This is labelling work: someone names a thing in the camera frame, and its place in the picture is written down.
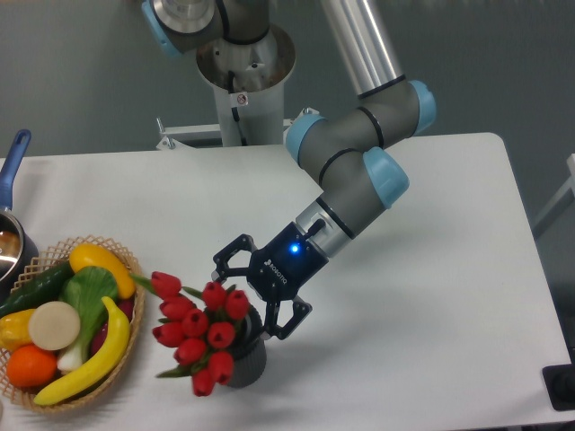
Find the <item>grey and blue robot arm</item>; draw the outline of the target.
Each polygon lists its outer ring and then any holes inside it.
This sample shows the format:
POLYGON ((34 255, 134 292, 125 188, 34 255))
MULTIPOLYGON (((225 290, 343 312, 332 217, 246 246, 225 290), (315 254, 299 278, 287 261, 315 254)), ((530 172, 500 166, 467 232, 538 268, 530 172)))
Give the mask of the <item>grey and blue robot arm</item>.
POLYGON ((310 110, 284 122, 284 83, 295 66, 289 36, 266 1, 145 1, 171 56, 194 52, 212 87, 225 146, 283 144, 321 195, 266 246, 243 234, 216 254, 213 278, 244 277, 266 304, 260 334, 287 338, 311 311, 299 289, 408 189, 388 149, 429 127, 427 86, 406 79, 371 1, 324 1, 359 105, 328 120, 310 110))

